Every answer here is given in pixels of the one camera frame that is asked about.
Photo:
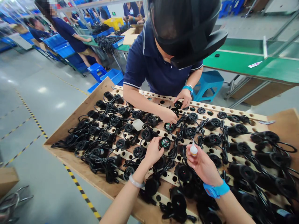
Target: glue bottle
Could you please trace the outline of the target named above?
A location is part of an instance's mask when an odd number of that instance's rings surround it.
[[[190,147],[190,152],[191,152],[191,155],[192,155],[193,157],[196,157],[196,155],[197,155],[197,153],[198,153],[198,150],[197,150],[197,148],[196,148],[195,145],[194,145],[194,140],[193,140],[192,146]]]

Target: yellow bin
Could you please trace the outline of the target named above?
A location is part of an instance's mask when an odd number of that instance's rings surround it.
[[[113,27],[114,30],[119,30],[119,28],[124,25],[122,18],[110,18],[105,20],[104,23],[110,27]]]

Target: blue watch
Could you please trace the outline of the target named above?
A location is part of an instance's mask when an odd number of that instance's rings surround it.
[[[230,187],[226,184],[225,181],[223,181],[223,184],[221,186],[214,187],[204,183],[203,187],[206,190],[206,193],[212,198],[220,198],[221,195],[226,194],[230,190]]]
[[[187,89],[190,91],[190,94],[192,95],[193,89],[190,86],[184,86],[183,89]]]

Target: blue plastic crate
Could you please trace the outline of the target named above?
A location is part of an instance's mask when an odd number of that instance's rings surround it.
[[[118,83],[120,83],[121,81],[123,83],[124,81],[124,75],[122,74],[122,72],[114,68],[108,71],[107,74],[100,77],[100,80],[104,81],[106,77],[109,77],[115,85],[118,85]]]

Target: woman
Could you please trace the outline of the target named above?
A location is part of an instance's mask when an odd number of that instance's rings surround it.
[[[75,30],[69,24],[67,24],[62,19],[57,18],[56,10],[53,7],[51,7],[46,0],[35,0],[35,4],[41,11],[41,13],[50,21],[50,23],[52,23],[55,30],[64,39],[66,39],[71,45],[71,47],[74,49],[74,51],[80,55],[87,67],[90,67],[91,65],[88,62],[86,56],[94,57],[97,63],[102,65],[99,56],[96,53],[94,53],[94,51],[91,48],[89,48],[87,45],[83,43],[83,41],[90,42],[92,40],[91,38],[85,39],[79,36],[78,34],[76,34]]]
[[[139,187],[142,185],[145,175],[164,153],[164,148],[159,150],[159,141],[161,138],[162,137],[153,138],[146,150],[145,158],[141,161],[135,173],[130,177],[130,180],[118,193],[117,197],[114,199],[113,203],[110,205],[105,215],[101,219],[100,224],[127,223],[139,193]],[[192,145],[187,145],[187,162],[189,166],[195,170],[197,175],[206,184],[212,185],[214,187],[225,184],[223,179],[220,177],[214,162],[210,159],[208,154],[206,154],[199,146],[196,145],[198,154],[196,157],[192,157],[190,153],[191,146]],[[216,198],[215,200],[228,223],[255,223],[237,201],[236,197],[229,190],[229,188],[226,193],[220,195],[220,198]]]

